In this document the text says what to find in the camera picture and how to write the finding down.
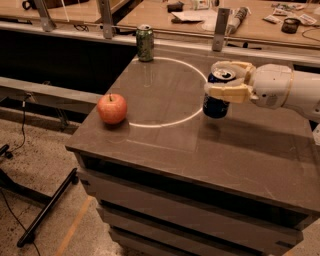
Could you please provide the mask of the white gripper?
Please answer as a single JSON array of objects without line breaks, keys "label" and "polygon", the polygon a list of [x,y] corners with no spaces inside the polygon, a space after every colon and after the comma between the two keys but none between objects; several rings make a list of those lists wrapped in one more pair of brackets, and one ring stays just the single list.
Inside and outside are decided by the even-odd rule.
[{"label": "white gripper", "polygon": [[[230,103],[251,100],[256,106],[270,109],[285,103],[293,77],[293,71],[287,66],[266,64],[256,69],[253,64],[242,61],[218,61],[211,66],[211,73],[222,82],[238,80],[245,84],[228,86],[207,82],[204,91],[208,96]],[[253,90],[246,85],[250,79]]]}]

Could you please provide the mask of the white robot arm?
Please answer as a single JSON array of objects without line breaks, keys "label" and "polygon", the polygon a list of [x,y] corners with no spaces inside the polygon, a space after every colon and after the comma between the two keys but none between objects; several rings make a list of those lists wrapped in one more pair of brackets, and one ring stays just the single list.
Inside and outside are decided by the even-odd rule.
[{"label": "white robot arm", "polygon": [[240,61],[218,61],[211,66],[211,74],[223,79],[204,85],[204,92],[212,98],[230,103],[251,101],[269,109],[283,107],[320,122],[319,74],[276,64],[256,68]]}]

